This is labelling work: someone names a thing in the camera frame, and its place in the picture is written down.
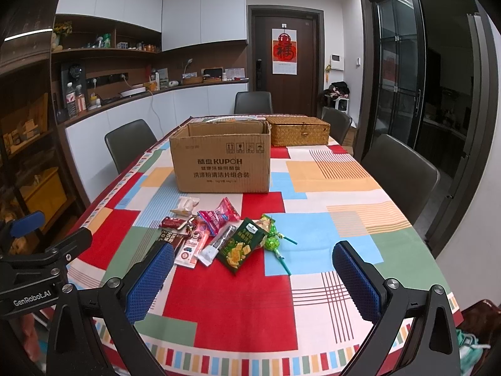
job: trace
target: metal screw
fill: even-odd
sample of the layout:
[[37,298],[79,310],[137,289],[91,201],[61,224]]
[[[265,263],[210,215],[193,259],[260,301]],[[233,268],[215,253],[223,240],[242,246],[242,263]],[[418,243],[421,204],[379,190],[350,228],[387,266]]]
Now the metal screw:
[[67,294],[73,290],[73,284],[65,284],[63,285],[63,293]]
[[433,286],[433,290],[437,294],[443,294],[445,292],[445,290],[443,289],[443,287],[441,285],[439,285],[439,284],[435,284]]
[[118,277],[113,277],[110,278],[107,282],[106,285],[109,288],[117,288],[120,285],[120,279]]
[[386,283],[388,287],[393,288],[394,290],[400,287],[400,283],[395,278],[389,278],[386,280]]

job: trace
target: dining table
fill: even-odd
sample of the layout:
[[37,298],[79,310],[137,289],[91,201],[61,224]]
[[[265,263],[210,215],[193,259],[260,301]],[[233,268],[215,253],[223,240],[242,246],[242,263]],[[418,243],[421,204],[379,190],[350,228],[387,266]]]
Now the dining table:
[[[204,118],[191,119],[197,122]],[[456,324],[459,306],[423,240],[395,203],[339,143],[272,147],[268,193],[182,193],[169,146],[158,141],[120,174],[75,225],[93,235],[71,262],[79,289],[122,278],[159,238],[180,196],[199,198],[194,213],[228,197],[241,218],[263,213],[297,244],[282,241],[288,275],[273,252],[258,248],[236,274],[217,259],[175,265],[146,317],[134,324],[168,374],[298,376],[338,374],[372,328],[332,264],[347,240],[384,278],[407,288],[445,288]],[[103,319],[95,320],[110,362],[124,364]],[[405,319],[380,372],[391,370],[407,338]]]

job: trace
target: green snack package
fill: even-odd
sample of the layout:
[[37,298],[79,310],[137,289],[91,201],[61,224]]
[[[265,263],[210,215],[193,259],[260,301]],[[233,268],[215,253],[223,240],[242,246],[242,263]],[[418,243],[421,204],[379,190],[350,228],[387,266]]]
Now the green snack package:
[[217,258],[234,274],[245,262],[249,254],[254,250],[267,232],[257,226],[248,217],[217,253]]

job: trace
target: chair backrest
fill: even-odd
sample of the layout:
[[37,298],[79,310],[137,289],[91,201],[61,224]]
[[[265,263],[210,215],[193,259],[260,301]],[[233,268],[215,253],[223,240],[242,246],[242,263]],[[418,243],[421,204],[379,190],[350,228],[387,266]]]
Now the chair backrest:
[[273,114],[271,93],[239,91],[235,97],[235,114]]
[[362,166],[414,224],[440,179],[435,166],[387,134],[377,138]]
[[322,120],[331,125],[329,135],[336,140],[339,145],[342,145],[346,134],[350,129],[352,118],[346,113],[327,107]]
[[124,124],[104,136],[118,173],[153,146],[157,139],[143,119]]

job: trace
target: power cord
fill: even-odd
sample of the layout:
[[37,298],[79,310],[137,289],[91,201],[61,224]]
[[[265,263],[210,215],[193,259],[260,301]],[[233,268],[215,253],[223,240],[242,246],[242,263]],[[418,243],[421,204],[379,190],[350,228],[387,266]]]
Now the power cord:
[[[134,87],[132,87],[131,85],[129,85],[129,82],[127,82],[127,79],[125,79],[125,75],[124,74],[121,74],[120,77],[122,79],[124,79],[124,82],[127,84],[128,87],[130,87],[131,89],[134,89]],[[150,109],[155,113],[157,119],[158,119],[158,124],[160,126],[160,131],[163,133],[163,128],[162,128],[162,121],[160,119],[160,116],[158,115],[158,113],[155,111],[155,108],[153,107],[153,92],[150,90],[150,89],[146,89],[149,94],[151,94],[151,101],[150,101]]]

